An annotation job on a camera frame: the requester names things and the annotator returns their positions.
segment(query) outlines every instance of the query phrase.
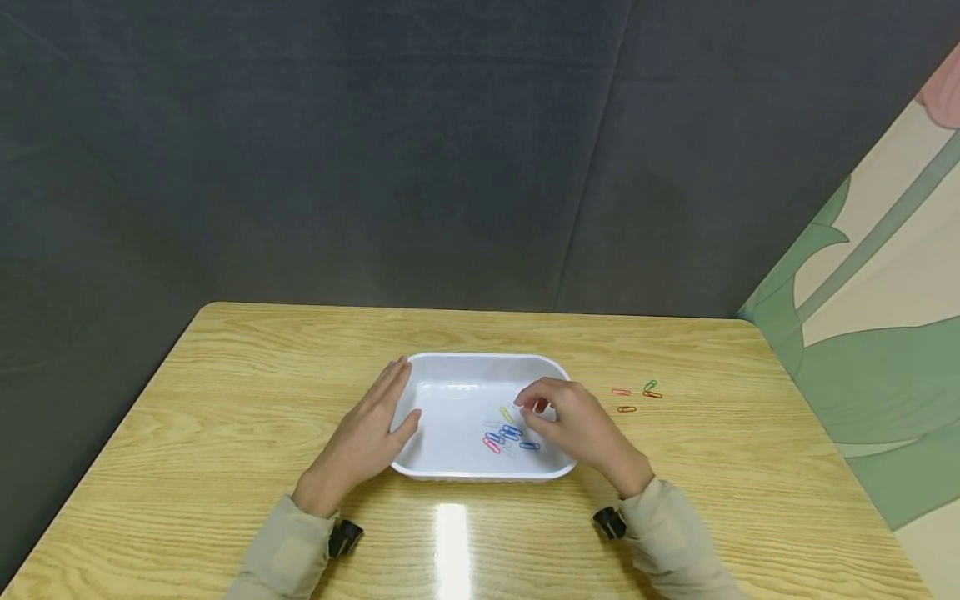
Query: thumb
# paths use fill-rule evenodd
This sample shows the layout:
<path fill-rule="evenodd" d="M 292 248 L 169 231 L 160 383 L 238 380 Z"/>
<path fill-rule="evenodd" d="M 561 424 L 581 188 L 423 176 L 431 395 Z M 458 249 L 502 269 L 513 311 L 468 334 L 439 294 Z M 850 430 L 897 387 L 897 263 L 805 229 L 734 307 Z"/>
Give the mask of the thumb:
<path fill-rule="evenodd" d="M 390 434 L 389 438 L 396 445 L 397 452 L 402 450 L 407 442 L 410 442 L 410 438 L 414 437 L 414 434 L 417 433 L 417 428 L 420 426 L 420 415 L 422 414 L 423 411 L 419 408 L 410 411 L 410 414 L 403 420 L 403 423 Z"/>
<path fill-rule="evenodd" d="M 539 433 L 544 439 L 553 442 L 557 433 L 557 423 L 552 420 L 546 420 L 526 406 L 520 407 L 520 415 L 523 417 L 527 427 Z"/>

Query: tray rim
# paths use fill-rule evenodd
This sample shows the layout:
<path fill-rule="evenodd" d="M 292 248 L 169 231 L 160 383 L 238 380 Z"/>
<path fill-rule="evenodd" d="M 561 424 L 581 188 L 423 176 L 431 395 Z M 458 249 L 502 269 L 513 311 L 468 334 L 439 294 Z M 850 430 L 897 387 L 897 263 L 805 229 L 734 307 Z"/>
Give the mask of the tray rim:
<path fill-rule="evenodd" d="M 570 380 L 570 375 L 567 374 L 566 369 L 560 366 L 560 363 L 543 356 L 542 354 L 527 354 L 527 353 L 513 353 L 513 352 L 418 352 L 408 357 L 408 360 L 413 363 L 418 358 L 434 357 L 434 356 L 458 356 L 458 357 L 478 357 L 478 358 L 537 358 L 542 360 L 550 365 L 553 365 L 560 371 L 563 379 L 566 381 Z M 476 473 L 473 471 L 429 471 L 429 470 L 417 470 L 414 468 L 407 468 L 398 463 L 396 460 L 393 460 L 390 463 L 390 467 L 396 472 L 406 475 L 411 479 L 432 479 L 432 480 L 441 480 L 441 479 L 457 479 L 461 481 L 478 481 L 478 482 L 491 482 L 491 481 L 549 481 L 551 479 L 557 479 L 563 477 L 573 470 L 577 466 L 577 461 L 570 459 L 570 464 L 558 468 L 557 470 L 547 471 L 543 473 Z"/>

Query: red paper clip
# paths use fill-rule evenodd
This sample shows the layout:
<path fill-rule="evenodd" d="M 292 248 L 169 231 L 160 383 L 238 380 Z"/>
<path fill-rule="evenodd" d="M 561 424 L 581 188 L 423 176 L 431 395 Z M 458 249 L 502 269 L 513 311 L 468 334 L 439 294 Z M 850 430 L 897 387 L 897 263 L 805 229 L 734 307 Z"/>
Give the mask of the red paper clip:
<path fill-rule="evenodd" d="M 493 452 L 493 454 L 500 453 L 500 446 L 498 446 L 496 442 L 494 442 L 490 438 L 484 438 L 483 443 L 487 445 L 487 448 L 489 448 L 491 452 Z"/>

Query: white plastic tray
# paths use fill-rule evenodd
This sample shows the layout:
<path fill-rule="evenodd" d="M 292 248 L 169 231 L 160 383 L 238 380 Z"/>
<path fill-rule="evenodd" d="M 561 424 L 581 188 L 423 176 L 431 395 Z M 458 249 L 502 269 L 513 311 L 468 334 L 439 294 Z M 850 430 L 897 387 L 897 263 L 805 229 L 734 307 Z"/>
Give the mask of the white plastic tray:
<path fill-rule="evenodd" d="M 417 434 L 396 457 L 395 470 L 414 479 L 545 481 L 573 469 L 576 463 L 528 430 L 514 406 L 519 391 L 536 379 L 569 379 L 554 361 L 535 354 L 425 352 L 410 362 L 413 373 L 397 405 L 394 428 L 415 408 L 423 414 Z M 554 419 L 553 409 L 547 408 L 543 417 Z M 520 435 L 507 433 L 518 440 L 501 431 L 509 424 Z M 540 447 L 521 448 L 521 442 Z"/>

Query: wrist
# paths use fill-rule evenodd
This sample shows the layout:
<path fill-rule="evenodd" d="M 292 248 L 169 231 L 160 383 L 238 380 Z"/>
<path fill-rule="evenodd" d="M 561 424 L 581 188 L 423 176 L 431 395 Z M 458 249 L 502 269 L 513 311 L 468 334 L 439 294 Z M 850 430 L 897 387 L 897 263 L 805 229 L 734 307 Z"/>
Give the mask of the wrist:
<path fill-rule="evenodd" d="M 291 494 L 291 499 L 304 513 L 319 518 L 331 518 L 350 493 L 351 487 L 334 473 L 322 469 L 308 469 Z"/>
<path fill-rule="evenodd" d="M 643 493 L 654 478 L 650 460 L 632 445 L 618 453 L 600 472 L 611 483 L 620 499 Z"/>

